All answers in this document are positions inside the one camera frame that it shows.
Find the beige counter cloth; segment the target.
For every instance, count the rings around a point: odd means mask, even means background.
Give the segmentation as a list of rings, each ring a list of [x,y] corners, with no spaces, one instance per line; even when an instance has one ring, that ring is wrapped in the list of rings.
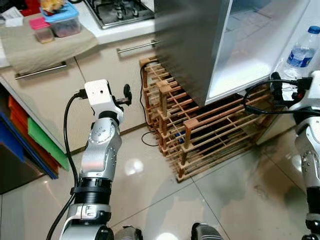
[[[78,34],[55,38],[54,41],[45,44],[39,43],[29,20],[41,16],[40,13],[25,16],[23,26],[19,27],[0,26],[3,52],[9,66],[16,73],[33,73],[55,66],[99,45],[95,35],[83,25]]]

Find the beige kitchen cabinet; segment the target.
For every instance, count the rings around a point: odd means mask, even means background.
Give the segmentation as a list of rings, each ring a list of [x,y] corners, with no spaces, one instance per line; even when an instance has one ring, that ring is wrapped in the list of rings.
[[[130,85],[133,101],[124,105],[124,122],[119,130],[126,132],[145,122],[145,112],[140,103],[141,59],[153,57],[153,46],[116,53],[117,48],[125,49],[149,43],[154,34],[145,34],[129,39],[95,46],[73,58],[67,59],[67,67],[31,77],[15,79],[12,67],[0,69],[0,83],[23,105],[41,128],[51,137],[58,147],[64,148],[63,121],[67,101],[86,82],[105,79],[111,92],[123,96],[123,87]]]

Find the orange plastic board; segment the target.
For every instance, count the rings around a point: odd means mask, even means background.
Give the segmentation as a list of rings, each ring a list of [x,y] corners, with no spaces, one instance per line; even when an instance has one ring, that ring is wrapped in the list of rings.
[[[8,97],[7,107],[10,109],[10,121],[17,128],[23,139],[27,142],[29,150],[34,151],[36,162],[47,174],[52,174],[52,179],[57,179],[59,176],[60,164],[55,160],[55,158],[46,151],[45,148],[40,146],[29,135],[28,119],[29,116],[27,112],[19,105],[19,103],[13,98],[13,96]]]

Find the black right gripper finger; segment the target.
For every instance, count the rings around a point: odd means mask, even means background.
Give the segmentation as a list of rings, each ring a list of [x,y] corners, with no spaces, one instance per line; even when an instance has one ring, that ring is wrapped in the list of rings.
[[[280,74],[275,71],[274,73],[270,74],[269,77],[270,83],[269,83],[269,88],[272,93],[272,95],[275,98],[281,98],[282,97],[282,83],[278,82],[281,79]]]

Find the pink lid small container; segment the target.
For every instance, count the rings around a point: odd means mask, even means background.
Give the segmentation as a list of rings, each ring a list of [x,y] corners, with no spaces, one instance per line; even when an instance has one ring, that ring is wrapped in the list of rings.
[[[29,26],[34,31],[35,39],[41,44],[55,41],[55,35],[50,23],[46,22],[43,16],[29,20]]]

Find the grey mini fridge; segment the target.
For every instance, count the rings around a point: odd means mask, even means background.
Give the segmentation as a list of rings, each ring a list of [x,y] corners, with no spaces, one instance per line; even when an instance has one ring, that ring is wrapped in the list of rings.
[[[153,0],[160,64],[198,106],[278,70],[320,0]]]

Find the steel gas stove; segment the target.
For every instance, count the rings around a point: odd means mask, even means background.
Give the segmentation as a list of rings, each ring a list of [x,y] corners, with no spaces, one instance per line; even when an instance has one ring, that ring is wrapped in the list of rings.
[[[130,25],[154,18],[141,0],[82,0],[101,29]]]

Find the red package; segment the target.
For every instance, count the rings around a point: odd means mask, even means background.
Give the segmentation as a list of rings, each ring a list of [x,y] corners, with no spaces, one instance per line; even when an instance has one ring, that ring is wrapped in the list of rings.
[[[31,16],[41,13],[41,0],[20,0],[22,5],[17,7],[23,16]]]

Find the clear blue label water bottle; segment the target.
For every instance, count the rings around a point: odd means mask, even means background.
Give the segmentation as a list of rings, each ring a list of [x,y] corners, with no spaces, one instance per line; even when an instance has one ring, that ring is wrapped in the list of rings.
[[[281,69],[288,80],[306,78],[312,70],[311,62],[320,48],[320,26],[311,25],[291,49]]]

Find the white paper sheet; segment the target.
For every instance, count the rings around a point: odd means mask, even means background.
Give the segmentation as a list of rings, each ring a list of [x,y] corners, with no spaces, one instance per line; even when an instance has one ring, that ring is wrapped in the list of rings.
[[[16,7],[10,7],[0,13],[0,18],[2,18],[5,27],[11,28],[23,26],[25,16]]]

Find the grey robot left leg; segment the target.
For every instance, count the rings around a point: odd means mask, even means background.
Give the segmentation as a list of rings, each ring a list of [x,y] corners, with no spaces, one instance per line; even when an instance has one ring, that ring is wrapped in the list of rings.
[[[113,240],[144,240],[144,237],[140,228],[128,225],[116,231]]]

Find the wooden slatted rack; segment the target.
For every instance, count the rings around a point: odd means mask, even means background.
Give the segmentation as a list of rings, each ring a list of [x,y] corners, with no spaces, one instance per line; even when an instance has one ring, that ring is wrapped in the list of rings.
[[[145,121],[178,182],[192,178],[293,126],[288,115],[246,111],[243,93],[200,106],[156,57],[139,61]]]

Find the grey robot right leg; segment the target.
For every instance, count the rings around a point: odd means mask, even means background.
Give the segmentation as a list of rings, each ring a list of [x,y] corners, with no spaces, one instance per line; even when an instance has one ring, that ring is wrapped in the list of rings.
[[[191,227],[190,240],[224,240],[224,238],[215,227],[195,222]]]

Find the green plastic board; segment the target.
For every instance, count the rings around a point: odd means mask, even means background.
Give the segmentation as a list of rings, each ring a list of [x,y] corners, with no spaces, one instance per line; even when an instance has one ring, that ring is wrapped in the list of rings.
[[[39,126],[31,117],[27,118],[27,125],[28,135],[57,160],[61,167],[68,172],[70,170],[70,164],[62,149],[46,135],[41,126]]]

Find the grey robot leg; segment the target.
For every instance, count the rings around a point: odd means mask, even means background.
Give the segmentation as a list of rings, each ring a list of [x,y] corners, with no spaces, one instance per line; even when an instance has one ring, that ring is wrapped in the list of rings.
[[[191,227],[190,240],[224,240],[224,238],[215,227],[195,222]]]
[[[116,231],[113,240],[144,240],[144,237],[140,228],[128,225]]]

